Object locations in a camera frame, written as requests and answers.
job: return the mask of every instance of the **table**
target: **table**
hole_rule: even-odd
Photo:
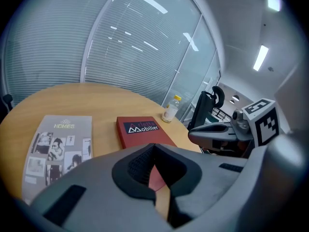
[[[20,102],[0,124],[0,175],[10,194],[21,198],[28,148],[45,115],[92,116],[94,157],[122,149],[118,116],[153,116],[177,147],[200,152],[179,120],[169,124],[161,120],[163,111],[144,96],[104,84],[73,83],[43,89]],[[165,186],[156,194],[156,209],[166,217],[169,189]]]

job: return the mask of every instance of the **logo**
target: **logo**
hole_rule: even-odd
[[[266,101],[266,100],[262,99],[262,100],[260,100],[256,103],[254,103],[250,107],[245,108],[245,110],[248,114],[252,114],[252,113],[260,110],[261,108],[265,107],[268,104],[270,104],[270,101]]]
[[[66,128],[66,129],[73,129],[75,125],[70,124],[71,121],[68,119],[64,119],[60,122],[60,124],[55,124],[54,128]]]
[[[71,122],[68,119],[64,119],[60,122],[60,124],[70,124]]]
[[[127,134],[159,130],[154,121],[125,122],[124,126]]]
[[[279,135],[279,125],[276,108],[255,122],[258,145],[268,144],[274,137]]]

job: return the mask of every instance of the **plastic bottle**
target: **plastic bottle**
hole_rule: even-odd
[[[182,100],[182,98],[178,95],[174,96],[174,99],[172,99],[168,105],[166,106],[165,112],[162,114],[161,118],[164,122],[170,123],[172,119],[175,117],[179,102]]]

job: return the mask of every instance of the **black chair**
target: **black chair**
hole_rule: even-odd
[[[2,99],[0,99],[0,123],[3,121],[5,116],[7,116],[8,112],[13,109],[12,104],[11,104],[12,100],[13,98],[10,94],[7,94],[3,96]]]
[[[192,120],[188,125],[188,130],[204,125],[207,115],[211,113],[214,108],[220,108],[223,106],[225,99],[223,90],[218,86],[213,86],[212,90],[214,92],[213,95],[205,91],[202,91],[200,94]]]

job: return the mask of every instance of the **book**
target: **book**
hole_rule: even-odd
[[[83,161],[91,159],[92,117],[46,115],[28,149],[22,198],[31,201]]]
[[[151,143],[176,146],[153,117],[117,117],[116,124],[123,149]],[[164,180],[154,166],[148,187],[157,191],[164,185]]]

